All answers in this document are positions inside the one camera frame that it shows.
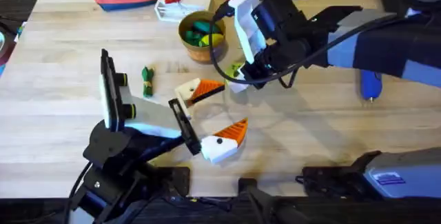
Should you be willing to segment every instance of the white robot part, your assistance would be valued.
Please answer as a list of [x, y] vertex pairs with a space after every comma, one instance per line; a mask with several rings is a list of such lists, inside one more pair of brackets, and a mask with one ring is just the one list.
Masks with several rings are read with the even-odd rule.
[[201, 83], [200, 79], [193, 79], [191, 81], [188, 81], [187, 83], [184, 83], [180, 86], [178, 86], [176, 89], [174, 89], [174, 93], [176, 95], [176, 98], [179, 101], [179, 104], [182, 107], [182, 110], [187, 117], [187, 119], [191, 119], [192, 116], [190, 115], [188, 111], [188, 100], [192, 97], [194, 91]]
[[219, 136], [207, 136], [202, 139], [201, 147], [204, 158], [215, 164], [235, 154], [238, 150], [238, 142]]
[[252, 16], [259, 0], [230, 0], [228, 5], [234, 8], [234, 28], [238, 35], [245, 58], [254, 63], [254, 55], [267, 47], [265, 38]]
[[99, 76], [99, 93], [101, 95], [101, 109], [104, 118], [104, 125], [105, 128], [110, 128], [110, 115], [109, 115], [110, 109], [109, 106], [107, 105], [103, 75]]

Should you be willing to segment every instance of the black cable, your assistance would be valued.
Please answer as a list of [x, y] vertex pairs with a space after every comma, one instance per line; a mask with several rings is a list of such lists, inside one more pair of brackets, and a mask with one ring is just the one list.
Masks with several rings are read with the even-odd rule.
[[65, 207], [64, 207], [63, 224], [68, 224], [69, 223], [70, 201], [72, 200], [72, 197], [74, 196], [74, 194], [76, 192], [76, 189], [78, 188], [78, 185], [81, 182], [81, 179], [83, 179], [85, 173], [89, 170], [91, 165], [92, 165], [92, 163], [90, 161], [85, 165], [83, 171], [81, 171], [80, 175], [78, 175], [78, 178], [76, 179], [76, 181], [74, 183], [74, 186], [70, 190], [69, 198], [66, 201], [66, 204], [65, 204]]
[[2, 23], [1, 21], [0, 21], [0, 28], [3, 28], [6, 32], [10, 33], [12, 36], [17, 35], [17, 33], [14, 32], [12, 29], [10, 29], [8, 25]]
[[62, 213], [63, 210], [57, 210], [57, 211], [53, 211], [50, 212], [49, 214], [37, 217], [37, 218], [32, 218], [32, 219], [22, 219], [22, 220], [12, 220], [12, 221], [6, 221], [6, 223], [28, 223], [28, 224], [37, 224], [40, 223], [44, 220], [46, 220], [47, 218], [50, 218], [56, 214], [60, 214]]
[[329, 49], [333, 48], [334, 46], [338, 45], [339, 43], [343, 42], [344, 40], [348, 39], [349, 37], [358, 34], [359, 32], [363, 32], [363, 31], [367, 31], [370, 29], [374, 29], [374, 28], [379, 28], [381, 26], [384, 26], [385, 24], [390, 24], [390, 23], [395, 23], [397, 21], [402, 21], [402, 18], [397, 17], [396, 15], [388, 15], [385, 17], [380, 17], [378, 19], [374, 19], [372, 21], [368, 21], [364, 24], [362, 24], [361, 26], [358, 26], [357, 28], [354, 28], [353, 30], [348, 31], [347, 33], [345, 33], [344, 35], [338, 37], [337, 39], [329, 42], [327, 45], [323, 46], [322, 48], [318, 49], [317, 51], [313, 52], [311, 55], [309, 55], [308, 57], [306, 57], [305, 59], [299, 61], [297, 64], [287, 68], [286, 70], [278, 73], [278, 74], [274, 74], [271, 75], [269, 77], [265, 77], [263, 79], [251, 79], [251, 80], [240, 80], [240, 79], [235, 79], [232, 78], [228, 75], [226, 75], [222, 69], [219, 67], [219, 64], [216, 61], [216, 57], [214, 56], [214, 49], [213, 49], [213, 28], [216, 22], [216, 18], [213, 18], [210, 21], [210, 25], [209, 25], [209, 36], [208, 36], [208, 44], [209, 44], [209, 55], [210, 55], [210, 59], [214, 65], [214, 68], [216, 69], [216, 71], [225, 79], [227, 79], [228, 81], [231, 81], [233, 83], [241, 83], [241, 84], [258, 84], [258, 83], [267, 83], [269, 81], [273, 81], [275, 79], [279, 79], [291, 72], [294, 72], [295, 70], [297, 70], [298, 68], [304, 66], [305, 64], [307, 64], [308, 62], [314, 60], [318, 55], [328, 51]]
[[298, 71], [298, 69], [297, 69], [297, 70], [294, 70], [294, 71], [292, 72], [292, 74], [291, 74], [291, 78], [289, 79], [289, 83], [288, 83], [288, 84], [286, 84], [286, 83], [283, 81], [283, 79], [282, 79], [281, 77], [278, 78], [278, 81], [280, 82], [280, 84], [281, 84], [285, 89], [289, 89], [289, 88], [292, 87], [292, 85], [294, 84], [294, 79], [296, 78], [296, 75], [297, 75], [297, 71]]
[[26, 21], [26, 20], [14, 18], [14, 17], [6, 17], [6, 16], [1, 15], [1, 14], [0, 14], [0, 19], [8, 20], [8, 21], [17, 21], [17, 22], [25, 22]]
[[213, 209], [213, 208], [217, 207], [217, 206], [215, 206], [215, 205], [210, 205], [209, 207], [178, 206], [178, 205], [172, 203], [171, 201], [167, 200], [167, 199], [164, 198], [164, 197], [161, 197], [161, 199], [162, 199], [165, 203], [167, 203], [168, 205], [170, 205], [170, 206], [172, 206], [172, 207], [175, 207], [175, 208], [178, 208], [178, 209], [182, 209], [182, 210], [205, 211], [205, 210], [210, 210], [210, 209]]

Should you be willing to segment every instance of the dark floor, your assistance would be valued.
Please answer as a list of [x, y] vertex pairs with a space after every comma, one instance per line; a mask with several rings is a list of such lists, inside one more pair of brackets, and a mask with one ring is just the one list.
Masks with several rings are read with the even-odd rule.
[[[36, 0], [0, 0], [0, 14], [27, 19]], [[297, 198], [298, 209], [307, 216], [337, 223], [440, 223], [441, 201], [391, 201], [354, 203], [316, 198]], [[60, 223], [64, 199], [0, 200], [0, 223]], [[256, 223], [248, 201], [237, 202], [232, 212], [177, 209], [154, 201], [134, 223]]]
[[[316, 220], [326, 220], [329, 223], [436, 224], [441, 220], [441, 201], [409, 199], [356, 203], [344, 200], [297, 198], [295, 202], [296, 207], [306, 216]], [[2, 200], [0, 201], [0, 220], [5, 224], [60, 223], [63, 204], [63, 199]], [[133, 222], [133, 224], [141, 223], [254, 224], [257, 223], [257, 220], [249, 201], [245, 200], [235, 203], [231, 212], [224, 212], [217, 208], [208, 210], [178, 209], [157, 200], [152, 202]]]

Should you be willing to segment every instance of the black mount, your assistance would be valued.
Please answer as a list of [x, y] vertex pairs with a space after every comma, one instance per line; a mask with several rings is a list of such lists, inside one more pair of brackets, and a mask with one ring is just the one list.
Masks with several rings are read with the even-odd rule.
[[308, 196], [381, 200], [381, 195], [363, 176], [367, 164], [379, 154], [380, 151], [363, 154], [350, 166], [304, 167], [302, 176], [296, 180], [303, 184]]
[[104, 223], [122, 215], [117, 223], [130, 223], [136, 211], [129, 206], [151, 201], [161, 194], [186, 196], [189, 191], [189, 168], [154, 167], [146, 161], [168, 152], [185, 142], [181, 137], [166, 139], [144, 135], [126, 128], [111, 132], [101, 121], [90, 135], [84, 157], [93, 166], [72, 198], [71, 208], [81, 207]]
[[126, 128], [124, 121], [136, 117], [133, 104], [123, 104], [120, 87], [127, 75], [116, 73], [112, 57], [102, 49], [101, 76], [106, 122], [99, 122], [90, 134], [83, 156], [92, 163], [83, 183], [71, 199], [70, 207], [81, 207], [94, 217], [94, 223], [130, 223], [139, 206], [162, 194], [186, 196], [190, 170], [187, 167], [154, 167], [148, 161], [186, 144], [195, 155], [201, 144], [176, 99], [169, 101], [181, 129], [177, 138], [146, 135]]

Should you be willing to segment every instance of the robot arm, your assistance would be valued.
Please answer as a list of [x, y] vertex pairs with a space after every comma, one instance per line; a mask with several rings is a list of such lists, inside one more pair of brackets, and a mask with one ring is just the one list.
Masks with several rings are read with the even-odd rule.
[[[399, 18], [360, 6], [331, 6], [308, 20], [292, 0], [229, 0], [215, 18], [233, 14], [246, 62], [235, 79], [219, 73], [234, 83], [262, 88], [267, 81], [290, 72], [295, 76], [300, 66], [314, 64], [441, 87], [441, 23], [436, 12]], [[269, 39], [276, 42], [269, 45]]]

